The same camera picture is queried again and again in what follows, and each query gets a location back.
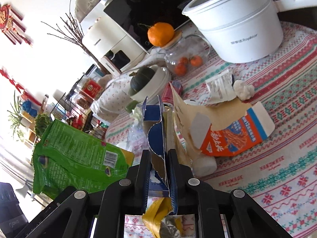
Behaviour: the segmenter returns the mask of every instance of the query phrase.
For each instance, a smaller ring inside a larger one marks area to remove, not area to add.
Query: blue toy figurine
[[[37,116],[37,111],[31,107],[31,101],[30,100],[24,101],[21,107],[30,116],[32,116],[32,117],[36,117]]]

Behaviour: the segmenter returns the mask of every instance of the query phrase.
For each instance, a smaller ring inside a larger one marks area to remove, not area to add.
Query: wire rack
[[[59,119],[89,135],[104,140],[107,126],[95,118],[90,109],[82,109],[72,102],[73,95],[74,93],[71,94],[71,92],[67,95],[65,93],[52,109],[51,115],[53,115],[55,119]]]

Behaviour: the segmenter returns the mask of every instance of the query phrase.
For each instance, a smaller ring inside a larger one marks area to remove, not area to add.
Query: white electric pot
[[[244,63],[274,53],[283,40],[277,12],[317,0],[192,0],[183,10],[225,61]]]

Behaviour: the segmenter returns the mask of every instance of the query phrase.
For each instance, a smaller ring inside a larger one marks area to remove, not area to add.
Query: white air fryer
[[[277,12],[317,0],[192,0],[183,10],[225,61],[244,63],[274,53],[283,41]]]
[[[97,20],[82,43],[114,76],[136,66],[145,56],[145,51],[108,15]]]

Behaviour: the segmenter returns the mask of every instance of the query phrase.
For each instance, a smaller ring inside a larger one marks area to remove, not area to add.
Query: black microwave door
[[[183,8],[191,0],[113,0],[104,12],[128,32],[145,50],[152,47],[147,38],[147,26],[167,22],[174,29],[188,17],[182,15]]]

